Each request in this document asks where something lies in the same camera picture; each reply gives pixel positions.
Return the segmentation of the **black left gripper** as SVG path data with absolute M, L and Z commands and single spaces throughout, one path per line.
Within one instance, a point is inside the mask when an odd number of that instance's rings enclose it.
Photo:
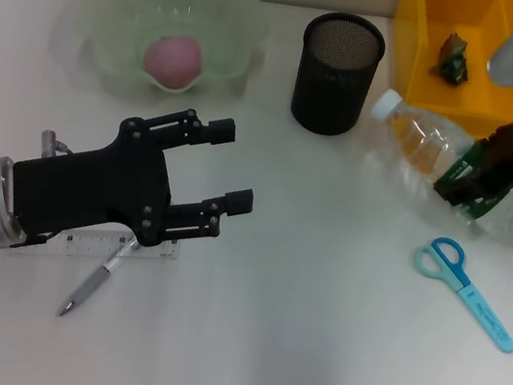
M 223 214 L 252 212 L 253 191 L 169 206 L 163 151 L 232 143 L 235 127 L 232 119 L 204 124 L 194 109 L 131 118 L 121 123 L 116 139 L 105 148 L 16 162 L 14 216 L 30 235 L 119 223 L 148 247 L 163 240 L 217 237 Z

